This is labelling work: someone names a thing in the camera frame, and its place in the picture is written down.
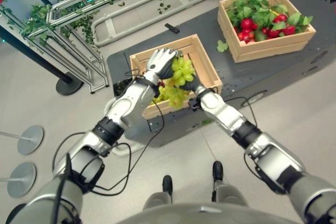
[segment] wooden box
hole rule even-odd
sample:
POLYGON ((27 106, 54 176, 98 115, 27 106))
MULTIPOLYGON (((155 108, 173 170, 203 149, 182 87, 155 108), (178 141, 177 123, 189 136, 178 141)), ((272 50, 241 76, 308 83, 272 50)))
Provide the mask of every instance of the wooden box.
MULTIPOLYGON (((160 45, 149 50, 139 52, 130 56, 131 69, 139 69, 140 73, 143 73, 146 68, 147 61, 152 56, 154 50, 158 48, 171 48, 180 50, 183 52, 185 58, 191 59, 196 74, 201 83, 207 88, 214 88, 219 94, 222 91, 222 81, 220 80, 214 66, 212 65, 204 47, 197 34, 175 40, 165 45, 160 45)), ((191 92, 188 98, 183 102, 183 108, 188 107, 188 100, 195 97, 195 94, 191 92)), ((159 102, 157 105, 161 109, 163 114, 177 111, 181 108, 175 108, 168 105, 169 101, 159 102)), ((146 119, 154 118, 160 115, 155 104, 149 105, 142 113, 146 119)))
MULTIPOLYGON (((254 60, 268 56, 299 51, 305 47, 305 45, 316 32, 311 25, 308 25, 307 29, 299 34, 242 45, 226 13, 226 9, 230 8, 234 1, 235 0, 220 1, 218 9, 218 22, 235 62, 254 60)), ((268 2, 270 5, 286 5, 289 15, 298 12, 298 10, 289 0, 268 0, 268 2)))

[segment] gray floor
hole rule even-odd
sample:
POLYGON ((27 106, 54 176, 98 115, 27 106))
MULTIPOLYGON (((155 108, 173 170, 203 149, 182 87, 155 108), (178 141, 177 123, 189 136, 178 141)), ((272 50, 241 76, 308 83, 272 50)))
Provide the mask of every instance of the gray floor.
MULTIPOLYGON (((218 4, 208 0, 173 17, 102 48, 104 56, 132 46, 164 30, 163 24, 179 24, 218 4)), ((253 105, 261 129, 294 151, 307 170, 336 184, 335 118, 336 62, 327 68, 253 105)), ((29 194, 11 199, 6 184, 0 184, 1 221, 11 209, 27 202, 51 179, 50 161, 56 146, 68 134, 91 129, 102 117, 111 89, 90 95, 88 88, 69 97, 55 92, 56 79, 7 44, 0 45, 0 131, 20 134, 33 125, 46 130, 40 148, 29 156, 19 155, 16 140, 0 137, 0 177, 24 161, 37 166, 37 180, 29 194)), ((250 117, 248 109, 242 112, 250 117)), ((149 149, 130 177, 125 192, 116 197, 85 195, 84 223, 116 223, 141 211, 149 195, 161 190, 161 180, 170 174, 174 181, 175 202, 209 202, 212 191, 211 166, 224 164, 227 180, 246 196, 251 207, 299 221, 285 196, 273 194, 253 177, 243 162, 242 150, 215 124, 207 125, 159 149, 149 149)), ((111 185, 122 177, 127 158, 110 155, 99 184, 111 185)))

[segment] black cable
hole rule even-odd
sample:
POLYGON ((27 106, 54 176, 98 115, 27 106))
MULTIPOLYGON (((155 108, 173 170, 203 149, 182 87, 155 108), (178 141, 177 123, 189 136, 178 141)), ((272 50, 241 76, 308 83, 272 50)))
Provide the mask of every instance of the black cable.
POLYGON ((251 110, 251 114, 253 116, 254 123, 255 123, 256 127, 258 127, 256 116, 254 115, 252 106, 251 106, 250 102, 248 101, 248 99, 246 97, 235 97, 235 98, 231 98, 231 99, 225 100, 224 102, 229 102, 229 101, 233 101, 233 100, 236 100, 236 99, 244 99, 245 102, 247 102, 247 104, 248 104, 248 106, 249 106, 249 108, 251 110))
POLYGON ((52 157, 52 161, 51 161, 51 171, 54 171, 55 169, 55 160, 57 157, 57 154, 59 152, 59 149, 61 149, 62 145, 71 137, 75 136, 75 135, 81 135, 81 134, 85 134, 85 132, 76 132, 76 133, 72 133, 70 135, 68 135, 57 147, 57 149, 55 150, 54 156, 52 157))
POLYGON ((137 163, 139 162, 139 160, 140 160, 140 158, 142 157, 142 155, 143 155, 143 153, 146 151, 146 149, 147 149, 147 147, 150 145, 150 143, 153 141, 153 139, 157 136, 157 135, 159 135, 159 133, 163 130, 163 128, 164 128, 164 117, 163 117, 163 114, 162 114, 162 111, 160 110, 160 108, 159 108, 159 106, 157 105, 157 103, 156 102, 154 102, 154 104, 156 105, 156 107, 158 108, 158 110, 159 110, 159 112, 160 112, 160 115, 161 115, 161 119, 162 119, 162 127, 159 129, 159 131, 154 135, 154 136, 152 136, 151 137, 151 139, 148 141, 148 143, 146 144, 146 146, 145 146, 145 148, 143 149, 143 151, 142 151, 142 153, 140 154, 140 156, 138 157, 138 159, 135 161, 135 163, 133 164, 133 166, 132 166, 132 168, 130 169, 130 172, 126 175, 126 176, 124 176, 121 180, 119 180, 115 185, 113 185, 111 188, 104 188, 104 187, 102 187, 102 186, 96 186, 96 187, 98 187, 98 188, 100 188, 100 189, 102 189, 102 190, 105 190, 105 191, 110 191, 110 190, 112 190, 112 189, 114 189, 116 186, 118 186, 121 182, 123 182, 124 181, 124 179, 126 179, 128 176, 129 176, 129 174, 133 171, 133 169, 135 168, 135 166, 137 165, 137 163))
POLYGON ((260 178, 255 172, 253 172, 253 170, 249 167, 249 165, 247 164, 247 161, 246 161, 246 153, 244 152, 244 155, 243 155, 243 158, 244 158, 244 162, 245 162, 245 165, 247 166, 247 168, 250 170, 250 172, 256 176, 256 178, 260 179, 261 181, 263 181, 262 178, 260 178))
POLYGON ((64 188, 65 181, 67 177, 70 175, 71 172, 71 159, 69 153, 67 153, 66 156, 66 167, 64 174, 61 175, 61 181, 58 185, 57 192, 55 195, 55 201, 54 201, 54 206, 53 206, 53 211, 51 213, 51 224, 56 224, 57 223, 57 217, 58 217, 58 210, 59 210, 59 205, 61 203, 61 197, 62 197, 62 191, 64 188))
POLYGON ((117 147, 117 146, 119 146, 119 145, 126 145, 127 148, 128 148, 128 150, 129 150, 129 154, 130 154, 130 156, 129 156, 129 162, 128 162, 127 175, 125 176, 126 181, 125 181, 125 184, 124 184, 123 188, 122 188, 119 192, 114 193, 114 194, 103 194, 103 193, 100 193, 100 192, 98 192, 98 191, 89 190, 91 193, 93 193, 93 194, 97 194, 97 195, 100 195, 100 196, 116 196, 116 195, 121 194, 121 193, 125 190, 125 188, 126 188, 126 186, 127 186, 127 184, 128 184, 129 176, 130 176, 132 151, 131 151, 131 147, 130 147, 130 145, 127 144, 127 143, 120 143, 120 144, 117 144, 117 145, 113 146, 112 148, 117 147))

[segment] black remote control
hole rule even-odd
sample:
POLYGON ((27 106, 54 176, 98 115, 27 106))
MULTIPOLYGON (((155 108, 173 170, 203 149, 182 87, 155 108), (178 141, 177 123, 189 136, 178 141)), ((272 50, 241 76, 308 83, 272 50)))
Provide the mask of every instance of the black remote control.
POLYGON ((178 34, 180 32, 180 30, 178 28, 176 28, 175 26, 172 26, 171 24, 165 24, 165 27, 167 27, 170 31, 172 31, 175 34, 178 34))

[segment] gray platform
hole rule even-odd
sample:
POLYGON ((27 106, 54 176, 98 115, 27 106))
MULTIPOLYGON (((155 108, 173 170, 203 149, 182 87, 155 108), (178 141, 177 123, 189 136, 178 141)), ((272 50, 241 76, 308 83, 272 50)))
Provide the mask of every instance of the gray platform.
MULTIPOLYGON (((217 51, 217 41, 225 41, 217 22, 218 9, 210 10, 196 18, 179 25, 180 33, 166 31, 135 46, 111 55, 108 66, 114 83, 127 77, 125 72, 130 70, 129 55, 159 46, 161 44, 183 38, 191 34, 198 34, 207 51, 218 75, 223 82, 222 97, 252 97, 254 94, 265 91, 270 95, 293 82, 312 74, 335 58, 335 17, 334 6, 324 0, 290 0, 297 9, 305 15, 313 15, 313 27, 317 30, 315 36, 307 46, 299 52, 273 56, 258 60, 234 63, 229 51, 217 51)), ((239 108, 243 99, 230 102, 239 108)), ((192 129, 202 125, 206 119, 201 111, 192 112, 190 109, 169 113, 164 116, 165 129, 153 141, 152 146, 161 146, 177 139, 192 129)), ((136 127, 126 131, 129 139, 146 143, 153 132, 161 127, 161 118, 149 121, 143 120, 136 127)))

